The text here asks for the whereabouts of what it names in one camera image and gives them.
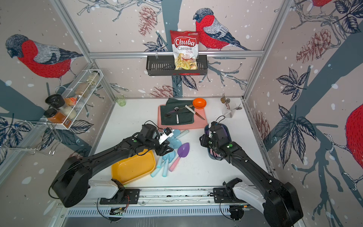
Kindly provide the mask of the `yellow plastic tray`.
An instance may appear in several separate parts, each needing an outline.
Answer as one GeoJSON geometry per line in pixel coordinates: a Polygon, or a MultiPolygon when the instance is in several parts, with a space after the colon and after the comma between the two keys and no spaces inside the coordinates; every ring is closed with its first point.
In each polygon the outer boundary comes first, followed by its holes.
{"type": "Polygon", "coordinates": [[[133,157],[123,159],[111,166],[112,179],[127,185],[151,174],[156,168],[156,159],[152,151],[146,150],[133,157]]]}

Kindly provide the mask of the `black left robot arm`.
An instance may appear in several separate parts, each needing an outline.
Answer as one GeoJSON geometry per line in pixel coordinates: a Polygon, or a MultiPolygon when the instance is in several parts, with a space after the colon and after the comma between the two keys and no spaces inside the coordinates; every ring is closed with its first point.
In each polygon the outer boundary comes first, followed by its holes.
{"type": "Polygon", "coordinates": [[[152,124],[144,124],[140,132],[123,139],[117,145],[95,155],[80,158],[68,158],[60,169],[49,190],[53,190],[66,207],[72,207],[81,202],[90,188],[89,179],[113,164],[133,157],[144,155],[154,150],[159,156],[172,152],[167,140],[173,135],[171,128],[165,128],[162,133],[152,124]]]}

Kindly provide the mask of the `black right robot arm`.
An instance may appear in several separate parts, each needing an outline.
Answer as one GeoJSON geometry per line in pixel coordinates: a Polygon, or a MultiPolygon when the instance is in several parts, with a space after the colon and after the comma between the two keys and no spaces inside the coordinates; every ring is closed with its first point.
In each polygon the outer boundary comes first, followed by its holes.
{"type": "Polygon", "coordinates": [[[232,141],[224,124],[212,122],[199,139],[201,146],[216,153],[218,160],[225,160],[240,170],[253,184],[248,186],[235,178],[215,188],[215,202],[244,201],[260,211],[271,227],[292,227],[303,217],[298,193],[290,183],[282,183],[257,165],[236,142],[232,141]]]}

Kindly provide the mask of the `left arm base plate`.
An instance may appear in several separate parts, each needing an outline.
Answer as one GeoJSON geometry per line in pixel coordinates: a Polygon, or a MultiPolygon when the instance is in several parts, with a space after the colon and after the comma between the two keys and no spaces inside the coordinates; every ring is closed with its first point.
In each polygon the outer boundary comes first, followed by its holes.
{"type": "Polygon", "coordinates": [[[134,205],[138,203],[140,189],[120,189],[112,198],[101,198],[101,205],[134,205]]]}

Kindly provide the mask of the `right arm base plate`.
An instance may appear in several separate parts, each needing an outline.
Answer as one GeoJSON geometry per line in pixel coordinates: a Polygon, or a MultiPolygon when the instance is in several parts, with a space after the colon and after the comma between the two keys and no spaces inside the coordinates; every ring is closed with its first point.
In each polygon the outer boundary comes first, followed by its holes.
{"type": "Polygon", "coordinates": [[[223,182],[223,187],[213,188],[210,196],[213,196],[215,203],[244,203],[245,201],[239,200],[233,192],[236,184],[242,182],[242,179],[235,178],[229,182],[223,182]]]}

